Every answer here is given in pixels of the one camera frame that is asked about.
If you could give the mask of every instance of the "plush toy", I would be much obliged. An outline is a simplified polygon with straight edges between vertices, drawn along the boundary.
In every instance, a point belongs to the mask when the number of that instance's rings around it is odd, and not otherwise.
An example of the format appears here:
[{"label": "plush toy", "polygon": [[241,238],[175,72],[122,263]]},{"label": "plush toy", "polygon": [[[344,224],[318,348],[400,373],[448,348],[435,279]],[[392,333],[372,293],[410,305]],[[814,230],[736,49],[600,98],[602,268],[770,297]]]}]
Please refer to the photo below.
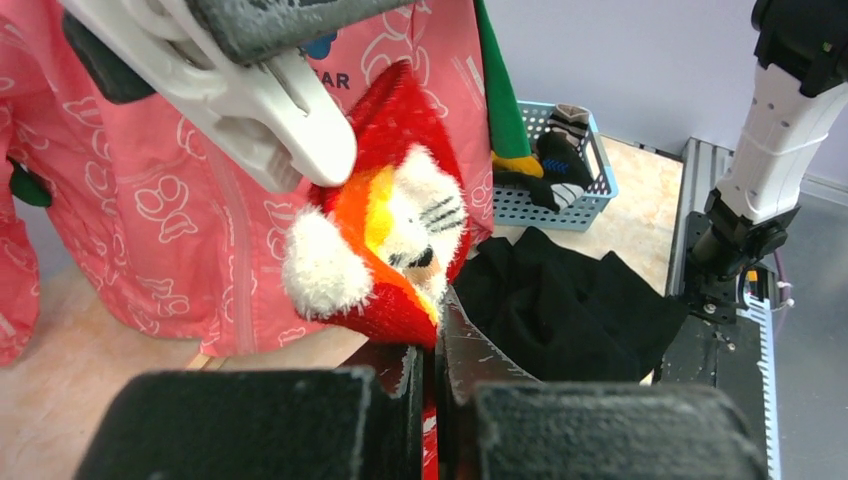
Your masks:
[{"label": "plush toy", "polygon": [[471,244],[450,139],[407,61],[384,71],[349,117],[353,173],[340,187],[310,188],[287,233],[286,291],[307,320],[432,349]]}]

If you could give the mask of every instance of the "gray floor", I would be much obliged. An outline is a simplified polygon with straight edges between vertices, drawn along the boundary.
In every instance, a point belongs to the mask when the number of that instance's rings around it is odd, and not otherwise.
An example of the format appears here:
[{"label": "gray floor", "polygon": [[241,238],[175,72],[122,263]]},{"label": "gray floor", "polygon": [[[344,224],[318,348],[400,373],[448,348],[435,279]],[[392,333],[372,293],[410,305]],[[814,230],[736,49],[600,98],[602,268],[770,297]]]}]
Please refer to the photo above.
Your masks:
[{"label": "gray floor", "polygon": [[775,314],[783,478],[848,478],[848,207],[811,196],[781,250],[797,304]]}]

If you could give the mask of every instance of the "stuffed animal nose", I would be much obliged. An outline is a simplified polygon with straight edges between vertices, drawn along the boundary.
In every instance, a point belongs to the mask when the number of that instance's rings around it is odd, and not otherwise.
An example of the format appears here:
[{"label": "stuffed animal nose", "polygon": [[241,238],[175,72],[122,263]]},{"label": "stuffed animal nose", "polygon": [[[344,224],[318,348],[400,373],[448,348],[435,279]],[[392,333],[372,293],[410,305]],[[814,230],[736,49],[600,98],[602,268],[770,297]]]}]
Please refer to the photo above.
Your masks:
[{"label": "stuffed animal nose", "polygon": [[415,267],[426,268],[426,267],[429,267],[432,262],[433,262],[433,248],[427,247],[427,250],[424,250],[424,253],[422,253],[421,256],[418,257],[417,260],[410,263],[409,267],[407,267],[407,268],[415,268]]}]

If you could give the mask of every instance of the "pink jacket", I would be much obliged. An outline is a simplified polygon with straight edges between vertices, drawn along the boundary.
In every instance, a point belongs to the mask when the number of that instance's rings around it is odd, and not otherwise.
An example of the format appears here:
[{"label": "pink jacket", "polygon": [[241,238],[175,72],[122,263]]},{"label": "pink jacket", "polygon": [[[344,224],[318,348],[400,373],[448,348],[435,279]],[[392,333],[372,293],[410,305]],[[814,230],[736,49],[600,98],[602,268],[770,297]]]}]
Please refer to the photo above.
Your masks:
[{"label": "pink jacket", "polygon": [[[348,107],[382,62],[417,59],[481,239],[493,226],[491,164],[482,89],[468,81],[482,72],[480,49],[476,29],[455,28],[457,15],[474,25],[473,2],[439,1],[342,30],[338,51],[314,66]],[[56,0],[0,0],[0,151],[44,180],[50,220],[115,318],[152,336],[199,338],[214,356],[277,349],[322,328],[294,313],[281,281],[284,231],[308,184],[267,193],[159,96],[104,100],[64,40],[61,13]],[[38,262],[11,173],[0,160],[0,365],[20,355],[38,316]]]}]

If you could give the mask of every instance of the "white fluffy ear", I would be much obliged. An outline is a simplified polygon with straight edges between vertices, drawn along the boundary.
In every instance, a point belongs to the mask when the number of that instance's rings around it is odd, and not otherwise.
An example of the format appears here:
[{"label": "white fluffy ear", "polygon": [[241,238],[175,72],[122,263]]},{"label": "white fluffy ear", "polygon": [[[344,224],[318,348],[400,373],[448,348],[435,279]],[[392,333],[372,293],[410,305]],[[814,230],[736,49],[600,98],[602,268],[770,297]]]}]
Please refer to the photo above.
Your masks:
[{"label": "white fluffy ear", "polygon": [[314,207],[298,213],[286,232],[283,284],[307,320],[362,307],[373,289],[363,259]]}]

